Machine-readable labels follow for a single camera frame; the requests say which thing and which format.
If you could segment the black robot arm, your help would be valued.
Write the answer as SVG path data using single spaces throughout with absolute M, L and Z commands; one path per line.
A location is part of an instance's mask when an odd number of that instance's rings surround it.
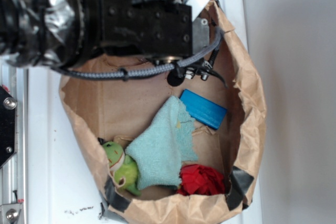
M 192 9 L 184 0 L 1 0 L 1 56 L 15 67 L 192 53 Z

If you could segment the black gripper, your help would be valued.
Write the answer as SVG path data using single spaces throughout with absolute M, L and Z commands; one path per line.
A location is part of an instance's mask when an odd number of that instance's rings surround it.
M 189 57 L 192 9 L 182 0 L 82 0 L 83 49 L 112 56 Z

